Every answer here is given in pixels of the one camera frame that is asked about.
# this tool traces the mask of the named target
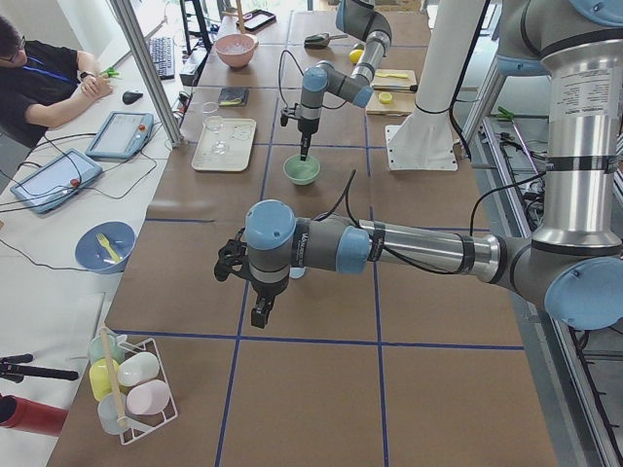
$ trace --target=pink bowl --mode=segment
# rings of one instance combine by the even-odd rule
[[[232,68],[245,66],[251,58],[259,42],[251,34],[230,34],[223,36],[214,43],[218,56]]]

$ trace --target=blue bowl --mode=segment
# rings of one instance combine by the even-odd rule
[[[104,234],[110,246],[121,257],[119,263],[114,263],[106,249],[97,241],[97,234]],[[106,222],[93,227],[82,235],[76,245],[76,261],[80,265],[98,274],[112,274],[121,272],[126,268],[126,263],[136,242],[136,234],[128,224],[123,222]]]

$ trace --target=white desk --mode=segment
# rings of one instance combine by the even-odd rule
[[[96,132],[110,112],[126,110],[151,112],[158,116],[145,90],[134,61],[127,59],[117,70],[120,78],[114,80],[112,94],[96,102],[77,120],[49,131],[50,139],[60,136]],[[179,79],[163,82],[169,102],[174,103],[182,89]],[[143,90],[145,95],[134,104],[125,105],[121,96],[125,90]],[[61,140],[55,144],[62,150],[76,148],[84,151],[91,139]],[[4,213],[0,221],[5,226],[0,238],[28,254],[38,263],[55,267],[79,268],[74,248],[79,238],[91,227],[107,222],[122,221],[138,234],[161,175],[165,169],[170,145],[160,129],[143,152],[150,160],[138,154],[127,163],[103,173],[92,185],[113,197],[122,195],[136,180],[156,165],[122,199],[111,199],[93,191],[84,190],[58,209],[37,215],[29,210]],[[29,161],[43,164],[59,154],[51,145],[34,151]],[[116,162],[101,162],[104,170]],[[24,178],[34,168],[24,166],[16,179]],[[4,205],[16,201],[9,187],[0,195],[0,210],[22,207],[22,204]],[[73,370],[82,376],[87,367],[87,348],[93,331],[108,311],[121,274],[101,275],[72,270],[50,270],[31,265],[19,253],[0,244],[0,356],[32,353],[34,366]],[[0,393],[13,394],[44,404],[68,409],[78,383],[40,377],[26,377],[20,384],[0,379]],[[0,452],[13,467],[37,467],[47,463],[56,438],[3,429]]]

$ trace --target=green bowl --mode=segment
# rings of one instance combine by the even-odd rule
[[[297,154],[283,163],[283,173],[295,185],[308,185],[318,177],[320,161],[314,156],[301,161],[301,155]]]

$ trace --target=red cylinder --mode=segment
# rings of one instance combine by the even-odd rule
[[[0,426],[41,435],[58,436],[67,411],[17,396],[0,398]]]

